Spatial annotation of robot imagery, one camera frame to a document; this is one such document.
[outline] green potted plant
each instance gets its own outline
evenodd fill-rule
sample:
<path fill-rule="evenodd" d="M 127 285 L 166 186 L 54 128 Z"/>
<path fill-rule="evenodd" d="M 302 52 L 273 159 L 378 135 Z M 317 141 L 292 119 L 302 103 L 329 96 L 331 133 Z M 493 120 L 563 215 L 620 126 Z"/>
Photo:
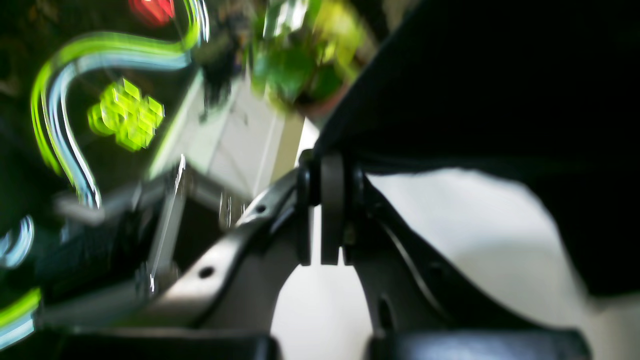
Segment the green potted plant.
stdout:
<path fill-rule="evenodd" d="M 370 56 L 368 33 L 340 0 L 283 0 L 260 12 L 246 64 L 253 89 L 321 126 Z"/>

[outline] green light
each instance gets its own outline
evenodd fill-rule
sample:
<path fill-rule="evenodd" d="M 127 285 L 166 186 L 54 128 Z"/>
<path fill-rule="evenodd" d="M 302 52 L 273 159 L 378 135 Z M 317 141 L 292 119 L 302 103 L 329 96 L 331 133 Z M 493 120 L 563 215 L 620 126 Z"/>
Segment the green light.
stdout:
<path fill-rule="evenodd" d="M 40 289 L 33 289 L 18 301 L 4 309 L 0 309 L 0 328 L 18 320 L 30 311 L 34 311 L 40 303 Z"/>
<path fill-rule="evenodd" d="M 198 42 L 200 24 L 196 14 L 195 0 L 184 0 L 184 4 L 187 9 L 188 30 L 184 38 L 178 42 L 165 42 L 121 33 L 89 33 L 60 49 L 40 69 L 31 91 L 33 131 L 45 163 L 59 175 L 64 171 L 72 185 L 74 185 L 74 180 L 70 176 L 66 161 L 60 156 L 60 150 L 54 145 L 49 115 L 44 111 L 46 109 L 45 90 L 52 75 L 70 62 L 90 54 L 129 51 L 130 53 L 142 52 L 156 56 L 171 56 L 189 51 Z"/>
<path fill-rule="evenodd" d="M 115 135 L 116 143 L 129 151 L 147 148 L 164 120 L 164 106 L 126 79 L 111 85 L 92 106 L 89 127 L 101 136 Z"/>

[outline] flower pot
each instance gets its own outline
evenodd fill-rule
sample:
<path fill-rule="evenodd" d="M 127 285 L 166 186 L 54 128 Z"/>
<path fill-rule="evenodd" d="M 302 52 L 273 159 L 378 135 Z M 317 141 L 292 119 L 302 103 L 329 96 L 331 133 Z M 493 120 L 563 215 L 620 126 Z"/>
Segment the flower pot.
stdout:
<path fill-rule="evenodd" d="M 310 104 L 296 104 L 296 109 L 301 115 L 311 120 L 311 122 L 320 129 L 329 119 L 336 106 L 338 106 L 340 100 L 347 94 L 350 87 L 350 84 L 345 83 L 340 90 L 336 91 L 327 99 Z"/>

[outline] screw hole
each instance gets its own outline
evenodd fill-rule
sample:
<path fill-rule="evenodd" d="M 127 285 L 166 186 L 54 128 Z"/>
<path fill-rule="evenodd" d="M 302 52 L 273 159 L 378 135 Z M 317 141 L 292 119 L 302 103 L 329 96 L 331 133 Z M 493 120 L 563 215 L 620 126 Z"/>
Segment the screw hole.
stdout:
<path fill-rule="evenodd" d="M 200 276 L 201 279 L 208 278 L 209 276 L 213 275 L 213 267 L 207 266 L 205 268 L 200 269 L 200 272 L 198 272 L 198 275 Z"/>

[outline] red light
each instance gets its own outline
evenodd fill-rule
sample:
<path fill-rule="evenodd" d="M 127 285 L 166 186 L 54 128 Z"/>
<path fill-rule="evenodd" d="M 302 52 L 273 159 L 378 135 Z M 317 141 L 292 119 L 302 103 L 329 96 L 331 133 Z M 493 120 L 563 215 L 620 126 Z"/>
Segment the red light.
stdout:
<path fill-rule="evenodd" d="M 129 0 L 129 6 L 146 25 L 159 28 L 175 17 L 173 0 Z"/>

